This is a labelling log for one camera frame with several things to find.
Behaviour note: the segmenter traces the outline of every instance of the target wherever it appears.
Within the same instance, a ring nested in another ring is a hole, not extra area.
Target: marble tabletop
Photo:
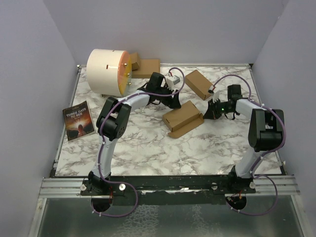
[[[166,75],[170,67],[161,67]],[[211,82],[227,74],[245,78],[251,87],[252,98],[258,101],[254,83],[247,66],[180,67],[184,74],[199,70]],[[142,86],[148,79],[133,79],[129,94]],[[242,94],[248,96],[248,88],[240,79],[229,77],[218,83],[220,99],[227,100],[227,86],[241,84]],[[179,96],[183,104],[191,100],[205,113],[207,101],[200,99],[187,85]],[[94,123],[106,98],[90,90],[86,70],[82,68],[73,105],[87,101]],[[218,120],[205,120],[204,124],[184,136],[173,139],[162,121],[162,115],[170,111],[163,104],[148,105],[130,114],[126,132],[118,140],[112,160],[112,175],[209,175],[228,174],[237,164],[248,144],[249,120],[243,115],[234,121],[222,116]],[[98,151],[98,134],[68,142],[64,137],[56,176],[86,176],[92,169]],[[276,154],[265,157],[256,171],[257,174],[281,174]]]

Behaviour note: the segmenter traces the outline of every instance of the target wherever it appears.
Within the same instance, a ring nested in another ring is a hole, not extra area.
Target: cable
[[[100,126],[100,135],[101,135],[101,137],[102,137],[103,143],[101,144],[101,147],[100,147],[100,152],[99,152],[99,155],[98,155],[98,162],[97,162],[97,163],[98,163],[98,170],[99,170],[100,178],[101,178],[104,182],[106,182],[106,183],[108,183],[108,184],[125,184],[125,185],[127,185],[127,186],[130,186],[130,187],[133,189],[133,191],[134,191],[134,193],[135,193],[135,195],[136,195],[136,201],[135,201],[135,205],[133,206],[133,208],[132,208],[129,212],[125,213],[125,214],[112,215],[112,214],[106,214],[106,213],[102,213],[102,212],[97,212],[97,211],[94,209],[93,204],[91,204],[91,207],[92,207],[92,209],[93,209],[93,212],[92,212],[92,213],[94,213],[94,212],[95,212],[95,213],[98,213],[100,216],[102,215],[102,216],[109,216],[109,217],[124,217],[124,216],[129,215],[130,213],[132,213],[132,212],[136,209],[137,204],[138,204],[138,195],[137,195],[137,190],[135,189],[135,187],[134,187],[133,185],[131,185],[130,183],[126,183],[126,182],[114,182],[114,181],[106,180],[106,179],[104,178],[102,172],[101,172],[101,164],[100,164],[101,153],[102,153],[102,150],[103,150],[104,145],[105,145],[105,137],[104,137],[104,135],[103,135],[103,127],[104,127],[105,122],[106,122],[106,121],[108,120],[108,118],[110,117],[111,113],[113,113],[113,111],[114,111],[121,103],[123,103],[123,102],[125,102],[125,101],[127,101],[127,100],[129,100],[129,99],[131,99],[131,98],[133,98],[133,97],[135,97],[135,96],[138,96],[138,95],[154,95],[154,96],[161,96],[161,97],[169,97],[169,96],[173,96],[173,95],[176,95],[176,94],[180,93],[180,91],[183,89],[183,87],[184,87],[184,85],[185,85],[185,76],[184,76],[183,71],[182,71],[181,69],[179,69],[179,68],[176,68],[176,67],[170,68],[170,69],[169,69],[169,73],[170,73],[170,71],[173,70],[173,69],[178,70],[178,71],[182,74],[182,77],[183,77],[183,84],[182,84],[182,86],[180,87],[180,89],[179,89],[178,91],[176,91],[176,92],[174,92],[174,93],[172,93],[172,94],[169,94],[169,95],[160,95],[160,94],[149,93],[149,92],[141,92],[141,93],[138,93],[138,94],[130,95],[130,96],[128,96],[126,99],[123,99],[123,100],[118,101],[118,103],[113,106],[113,108],[109,111],[109,113],[108,113],[108,114],[106,115],[106,117],[104,118],[104,120],[103,120],[103,122],[102,122],[102,124],[101,124],[101,126]]]
[[[262,213],[248,213],[248,212],[243,212],[243,211],[241,211],[241,210],[236,210],[236,209],[234,209],[233,207],[231,207],[231,206],[227,203],[227,205],[231,208],[231,210],[234,210],[234,211],[236,211],[236,212],[238,212],[238,213],[245,214],[245,215],[249,215],[249,216],[262,216],[262,215],[268,214],[269,212],[271,212],[271,211],[276,207],[276,205],[277,205],[277,200],[278,200],[277,186],[276,186],[276,184],[274,183],[274,181],[273,181],[271,178],[269,178],[267,175],[261,174],[261,175],[258,175],[258,176],[254,176],[253,170],[254,170],[254,168],[256,167],[256,165],[260,162],[261,158],[263,158],[265,155],[267,155],[267,154],[269,154],[269,153],[272,153],[272,152],[275,152],[275,151],[279,150],[281,147],[283,147],[283,145],[284,145],[284,143],[285,143],[285,140],[286,140],[286,130],[285,130],[285,126],[284,126],[283,121],[280,119],[280,117],[279,117],[272,109],[266,107],[264,104],[260,105],[259,103],[255,102],[254,100],[251,99],[251,88],[250,88],[250,85],[249,85],[249,83],[248,83],[244,78],[242,78],[241,76],[238,76],[238,75],[235,75],[235,74],[225,75],[225,76],[219,78],[219,79],[213,84],[213,87],[214,87],[213,90],[215,89],[215,85],[216,85],[219,81],[221,81],[222,79],[224,79],[224,78],[226,78],[226,77],[237,77],[237,78],[243,80],[243,81],[246,83],[246,85],[248,86],[248,89],[249,89],[248,101],[251,102],[252,104],[255,104],[256,106],[259,106],[259,107],[261,107],[261,108],[263,108],[263,109],[266,109],[266,110],[270,111],[271,114],[273,114],[274,117],[276,117],[276,119],[279,121],[279,123],[281,124],[282,130],[283,130],[283,139],[282,139],[282,142],[280,143],[280,145],[279,145],[277,148],[274,148],[274,149],[272,149],[272,150],[263,152],[263,153],[256,159],[256,161],[254,162],[254,164],[253,164],[253,165],[251,166],[251,168],[250,168],[251,177],[252,177],[253,179],[258,179],[258,178],[260,178],[260,177],[265,177],[265,178],[269,179],[269,180],[272,182],[272,184],[273,184],[273,186],[274,186],[274,188],[275,188],[275,190],[276,190],[276,200],[275,200],[275,202],[273,203],[272,207],[271,207],[270,209],[268,209],[267,211],[262,212]]]

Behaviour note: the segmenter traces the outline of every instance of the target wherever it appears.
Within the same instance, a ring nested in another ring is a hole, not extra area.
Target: white cylinder
[[[132,65],[126,51],[95,49],[86,70],[88,84],[95,93],[122,96],[128,90]]]

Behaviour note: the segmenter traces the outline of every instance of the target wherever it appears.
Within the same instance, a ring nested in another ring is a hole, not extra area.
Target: purple cable
[[[277,151],[278,149],[280,149],[281,147],[283,147],[283,145],[284,145],[284,143],[285,143],[285,140],[286,140],[286,130],[285,130],[284,123],[282,122],[282,120],[280,119],[280,117],[279,117],[272,109],[270,109],[270,108],[264,106],[264,104],[260,105],[259,103],[255,102],[254,100],[252,100],[252,99],[250,98],[250,97],[251,97],[250,85],[249,85],[249,83],[248,83],[244,78],[242,78],[242,77],[240,77],[240,76],[238,76],[238,75],[235,75],[235,74],[225,75],[225,76],[219,78],[219,79],[214,83],[214,85],[213,85],[214,88],[215,88],[215,85],[216,85],[220,80],[222,80],[222,79],[224,79],[224,78],[226,78],[226,77],[230,77],[230,76],[240,78],[240,79],[242,79],[242,80],[246,83],[246,85],[248,86],[248,89],[249,89],[248,100],[249,100],[251,103],[253,103],[253,104],[257,105],[257,106],[259,106],[259,107],[261,107],[261,108],[263,108],[263,109],[266,109],[266,110],[270,111],[271,114],[273,114],[273,115],[276,117],[276,119],[279,121],[279,123],[280,123],[281,126],[282,126],[282,130],[283,130],[283,139],[282,139],[281,144],[280,144],[277,148],[274,148],[274,149],[272,149],[272,150],[270,150],[270,151],[263,152],[263,153],[257,158],[257,160],[254,162],[254,164],[253,164],[253,165],[251,166],[251,168],[250,168],[251,176],[252,176],[253,179],[258,179],[258,178],[260,178],[260,177],[265,177],[265,178],[269,179],[269,180],[272,182],[272,184],[273,184],[273,186],[274,186],[274,188],[275,188],[275,190],[276,190],[276,200],[275,200],[274,204],[272,205],[272,207],[271,207],[270,209],[268,209],[267,211],[262,212],[262,213],[248,213],[248,212],[244,212],[244,211],[241,211],[241,210],[234,209],[233,207],[231,207],[231,206],[227,203],[227,205],[231,208],[231,210],[234,210],[234,211],[236,211],[236,212],[238,212],[238,213],[245,214],[245,215],[249,215],[249,216],[262,216],[262,215],[268,214],[269,212],[271,212],[271,211],[276,207],[276,205],[277,205],[277,199],[278,199],[277,186],[276,186],[275,182],[274,182],[271,178],[269,178],[267,175],[265,175],[265,174],[261,174],[261,175],[258,175],[258,176],[254,176],[253,169],[254,169],[254,168],[256,167],[256,165],[260,162],[261,157],[264,157],[265,155],[267,155],[267,154],[269,154],[269,153],[272,153],[272,152],[275,152],[275,151]]]
[[[137,195],[137,191],[136,191],[135,187],[134,187],[133,185],[131,185],[130,183],[126,183],[126,182],[114,182],[114,181],[106,180],[106,179],[104,178],[104,176],[102,175],[100,160],[101,160],[101,153],[102,153],[103,147],[104,147],[104,145],[105,145],[105,137],[104,137],[103,132],[102,132],[102,131],[103,131],[103,127],[104,127],[104,124],[105,124],[106,120],[110,117],[111,113],[113,113],[113,111],[117,108],[117,106],[119,106],[121,103],[123,103],[123,102],[129,100],[130,98],[133,98],[133,97],[138,96],[138,95],[154,95],[154,96],[161,96],[161,97],[169,97],[169,96],[173,96],[173,95],[178,94],[178,93],[183,89],[183,87],[184,87],[184,84],[185,84],[185,76],[184,76],[183,71],[181,71],[179,68],[176,68],[176,67],[170,68],[170,69],[169,69],[169,73],[170,73],[170,71],[173,70],[173,69],[179,70],[179,71],[181,72],[181,74],[182,74],[182,77],[183,77],[183,84],[182,84],[181,88],[180,88],[178,91],[176,91],[176,92],[174,92],[174,93],[172,93],[172,94],[170,94],[170,95],[159,95],[159,94],[148,93],[148,92],[141,92],[141,93],[138,93],[138,94],[130,95],[130,96],[128,96],[126,99],[123,99],[123,100],[119,101],[116,105],[114,105],[113,108],[109,111],[109,113],[108,113],[108,114],[106,115],[106,117],[104,118],[104,120],[103,120],[103,122],[102,122],[102,124],[101,124],[101,126],[100,126],[100,135],[101,135],[101,137],[102,137],[103,143],[102,143],[102,145],[101,145],[101,147],[100,147],[100,152],[99,152],[99,155],[98,155],[98,164],[99,164],[99,165],[98,165],[98,170],[99,170],[100,177],[101,177],[101,179],[102,179],[104,182],[109,183],[109,184],[125,184],[125,185],[130,186],[130,187],[133,189],[134,193],[136,194],[136,201],[135,201],[135,205],[133,206],[133,208],[132,208],[128,213],[125,213],[125,214],[121,214],[121,215],[111,215],[111,214],[106,214],[106,213],[102,213],[102,212],[97,212],[97,211],[94,209],[93,204],[91,204],[91,207],[92,207],[92,209],[93,209],[93,212],[95,212],[95,213],[97,213],[97,214],[99,214],[99,215],[102,215],[102,216],[124,217],[124,216],[129,215],[130,213],[132,213],[132,212],[136,209],[137,204],[138,204],[138,195]]]

